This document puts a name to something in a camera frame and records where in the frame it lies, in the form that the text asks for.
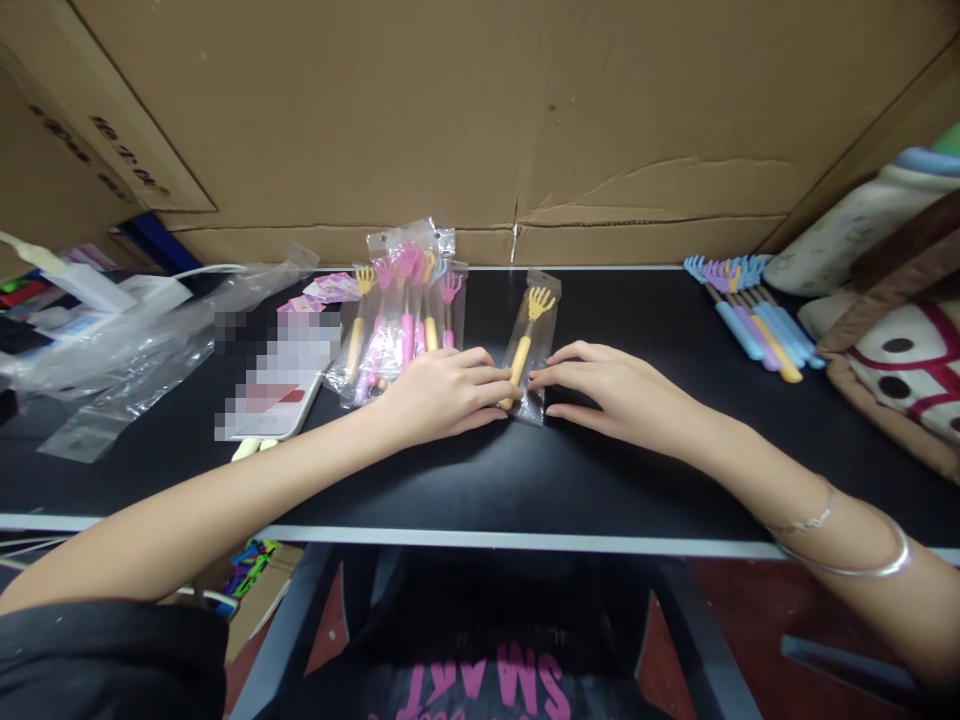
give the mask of polka dot fabric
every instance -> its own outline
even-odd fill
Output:
[[[849,351],[884,405],[960,448],[960,301],[905,305]]]

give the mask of black desk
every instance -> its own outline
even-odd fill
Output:
[[[556,274],[564,291],[556,347],[583,338],[646,358],[960,564],[960,487],[888,441],[822,374],[805,370],[802,383],[787,385],[749,362],[685,273]],[[266,340],[274,309],[299,287],[252,313],[248,337]],[[524,287],[524,271],[471,274],[468,345],[502,357]],[[250,351],[246,343],[227,345],[93,465],[34,452],[63,421],[53,403],[0,428],[0,527],[79,530],[228,462],[236,444],[213,440],[214,414],[242,381]],[[322,390],[304,427],[342,412],[338,398]],[[562,421],[545,428],[498,423],[414,448],[308,500],[264,532],[277,540],[781,557],[746,511],[705,476]]]

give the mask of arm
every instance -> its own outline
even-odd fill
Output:
[[[0,614],[59,602],[162,599],[348,475],[404,448],[506,418],[485,406],[520,395],[509,377],[510,369],[494,368],[482,348],[421,356],[377,402],[80,533],[10,584]]]
[[[585,362],[567,363],[580,358]],[[579,342],[558,351],[530,389],[560,384],[594,399],[603,411],[552,405],[547,414],[676,457],[723,485],[767,526],[819,517],[829,486],[758,433],[700,404],[649,364],[603,345]],[[830,567],[866,569],[896,559],[890,526],[865,503],[837,491],[820,528],[775,533],[784,546]],[[960,679],[960,572],[910,541],[912,561],[882,578],[812,570],[933,689]]]

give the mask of yellow handle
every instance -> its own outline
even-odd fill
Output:
[[[437,323],[428,315],[424,324],[427,328],[427,352],[433,352],[440,347],[440,343],[437,342]]]
[[[790,358],[787,357],[787,354],[783,351],[783,348],[780,347],[780,343],[777,342],[776,338],[773,337],[766,324],[763,320],[758,318],[756,315],[751,315],[753,318],[753,324],[757,326],[757,329],[763,335],[763,339],[767,341],[767,345],[770,346],[770,349],[773,350],[773,354],[777,356],[777,360],[780,361],[780,377],[786,380],[789,383],[800,382],[803,380],[803,375],[800,374],[800,371],[797,370],[797,366],[790,362]]]
[[[237,451],[233,454],[233,457],[230,458],[230,462],[237,462],[237,460],[243,460],[245,457],[250,457],[254,453],[259,452],[260,443],[263,441],[260,438],[246,438],[243,442],[240,443],[240,447],[237,448]]]
[[[363,318],[353,321],[353,332],[350,334],[350,352],[347,353],[347,382],[352,382],[357,374],[357,363],[360,360],[360,341],[363,336]]]
[[[527,364],[527,354],[530,352],[530,337],[524,335],[520,338],[520,344],[517,345],[517,352],[513,356],[513,365],[510,366],[513,374],[510,376],[510,382],[515,387],[520,387],[520,376],[523,375],[523,366]],[[509,410],[513,407],[513,398],[505,398],[500,401],[502,410]]]

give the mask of bracelet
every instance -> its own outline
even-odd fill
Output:
[[[764,525],[764,527],[771,533],[779,533],[781,535],[786,535],[787,537],[795,537],[797,535],[802,535],[807,530],[823,527],[823,523],[826,522],[827,518],[829,518],[830,514],[833,512],[833,501],[837,497],[837,489],[822,475],[817,475],[817,477],[823,480],[823,482],[826,483],[827,488],[830,490],[830,496],[827,498],[827,507],[822,513],[820,513],[819,517],[810,518],[802,523],[794,523],[784,527],[777,527],[776,525]]]
[[[900,527],[899,523],[894,520],[892,517],[887,515],[882,510],[878,510],[873,507],[873,505],[867,505],[871,510],[873,510],[877,515],[882,517],[887,521],[887,524],[890,526],[890,529],[894,531],[897,536],[897,540],[900,542],[900,553],[897,556],[897,559],[893,562],[883,565],[878,568],[868,568],[866,570],[844,570],[843,568],[834,568],[829,565],[823,565],[809,558],[805,558],[802,555],[798,555],[793,550],[784,547],[784,545],[779,541],[775,540],[777,547],[779,547],[784,554],[789,555],[794,560],[797,560],[807,567],[813,568],[815,570],[821,570],[823,572],[833,573],[834,575],[843,575],[845,577],[889,577],[894,575],[910,564],[911,554],[910,554],[910,539],[907,537],[907,534],[903,531],[903,528]]]

